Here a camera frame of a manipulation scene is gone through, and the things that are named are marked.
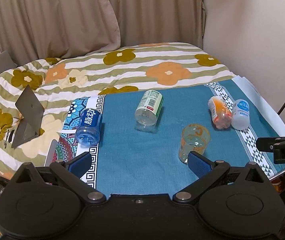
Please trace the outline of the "clear orange label cup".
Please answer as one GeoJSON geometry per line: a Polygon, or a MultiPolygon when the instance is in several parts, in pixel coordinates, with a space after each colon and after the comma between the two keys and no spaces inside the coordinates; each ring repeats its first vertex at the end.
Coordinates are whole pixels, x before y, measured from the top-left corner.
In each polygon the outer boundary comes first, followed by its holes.
{"type": "Polygon", "coordinates": [[[210,133],[206,127],[199,124],[189,124],[182,130],[179,159],[187,164],[187,156],[191,151],[203,154],[210,141],[210,133]]]}

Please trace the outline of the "blue label plastic cup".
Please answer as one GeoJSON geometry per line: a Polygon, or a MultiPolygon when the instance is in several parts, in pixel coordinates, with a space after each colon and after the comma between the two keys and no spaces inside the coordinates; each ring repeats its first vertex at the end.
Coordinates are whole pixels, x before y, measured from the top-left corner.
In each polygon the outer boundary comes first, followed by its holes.
{"type": "Polygon", "coordinates": [[[75,132],[77,142],[86,147],[96,146],[100,141],[102,115],[93,108],[81,113],[80,124],[75,132]]]}

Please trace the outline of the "orange printed plastic cup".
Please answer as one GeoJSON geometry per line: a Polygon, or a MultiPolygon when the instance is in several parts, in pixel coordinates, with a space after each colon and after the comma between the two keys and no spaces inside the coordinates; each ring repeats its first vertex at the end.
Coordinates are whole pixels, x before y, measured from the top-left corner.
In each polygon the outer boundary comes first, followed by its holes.
{"type": "Polygon", "coordinates": [[[221,96],[212,96],[207,103],[212,123],[217,129],[227,129],[232,122],[232,112],[221,96]]]}

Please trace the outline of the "white blue label cup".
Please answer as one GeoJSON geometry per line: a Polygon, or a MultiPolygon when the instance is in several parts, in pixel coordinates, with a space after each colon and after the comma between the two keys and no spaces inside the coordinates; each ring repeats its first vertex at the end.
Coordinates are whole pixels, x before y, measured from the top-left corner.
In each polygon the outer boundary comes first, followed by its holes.
{"type": "Polygon", "coordinates": [[[250,125],[249,104],[243,99],[238,99],[232,107],[231,125],[236,130],[247,129],[250,125]]]}

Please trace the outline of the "clear green label cup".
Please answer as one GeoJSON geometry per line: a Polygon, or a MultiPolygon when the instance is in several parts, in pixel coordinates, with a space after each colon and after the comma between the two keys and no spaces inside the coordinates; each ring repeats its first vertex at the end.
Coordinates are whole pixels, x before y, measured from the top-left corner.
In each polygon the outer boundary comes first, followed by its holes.
{"type": "Polygon", "coordinates": [[[136,122],[142,126],[155,126],[163,103],[163,96],[156,90],[147,90],[134,113],[136,122]]]}

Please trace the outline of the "teal patterned table mat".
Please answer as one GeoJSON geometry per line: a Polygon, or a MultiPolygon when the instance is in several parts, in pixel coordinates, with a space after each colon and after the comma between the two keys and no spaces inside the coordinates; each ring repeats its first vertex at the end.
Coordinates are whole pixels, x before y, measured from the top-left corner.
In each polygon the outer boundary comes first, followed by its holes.
{"type": "Polygon", "coordinates": [[[96,95],[75,100],[74,111],[64,120],[71,131],[84,108],[96,108],[102,114],[101,139],[89,149],[91,168],[80,177],[106,196],[116,194],[173,195],[196,180],[194,173],[178,157],[181,133],[189,124],[207,128],[210,141],[204,155],[242,167],[256,162],[269,179],[285,173],[285,164],[275,164],[271,153],[256,148],[259,137],[285,137],[285,124],[246,79],[162,90],[164,98],[160,116],[152,133],[135,128],[135,110],[142,92],[96,95]],[[207,103],[221,96],[228,106],[238,99],[249,104],[250,125],[244,131],[218,130],[211,121],[207,103]]]}

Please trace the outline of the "grey folded laptop stand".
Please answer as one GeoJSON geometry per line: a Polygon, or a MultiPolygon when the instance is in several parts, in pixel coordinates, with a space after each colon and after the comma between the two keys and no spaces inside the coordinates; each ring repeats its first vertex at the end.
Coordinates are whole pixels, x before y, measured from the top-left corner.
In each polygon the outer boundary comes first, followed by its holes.
{"type": "Polygon", "coordinates": [[[25,87],[15,106],[21,113],[22,119],[19,121],[18,128],[15,131],[12,148],[17,148],[40,136],[44,115],[44,107],[29,85],[25,87]]]}

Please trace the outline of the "floral striped duvet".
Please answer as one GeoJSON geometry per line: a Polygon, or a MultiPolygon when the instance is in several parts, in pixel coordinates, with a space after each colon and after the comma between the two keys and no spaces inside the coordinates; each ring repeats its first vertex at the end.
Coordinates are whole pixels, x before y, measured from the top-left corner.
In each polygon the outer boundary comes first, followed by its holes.
{"type": "Polygon", "coordinates": [[[0,74],[0,176],[10,179],[24,162],[45,164],[75,100],[138,90],[189,87],[234,77],[219,59],[181,42],[150,43],[72,59],[47,58],[0,74]],[[12,148],[22,114],[15,103],[30,87],[44,107],[41,135],[12,148]]]}

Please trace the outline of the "beige curtain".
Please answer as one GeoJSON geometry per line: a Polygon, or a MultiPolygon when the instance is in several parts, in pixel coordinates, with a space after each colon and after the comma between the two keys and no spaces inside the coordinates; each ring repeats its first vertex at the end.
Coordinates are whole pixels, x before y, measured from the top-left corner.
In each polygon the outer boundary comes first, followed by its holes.
{"type": "Polygon", "coordinates": [[[122,46],[203,45],[203,0],[0,0],[0,50],[19,65],[122,46]]]}

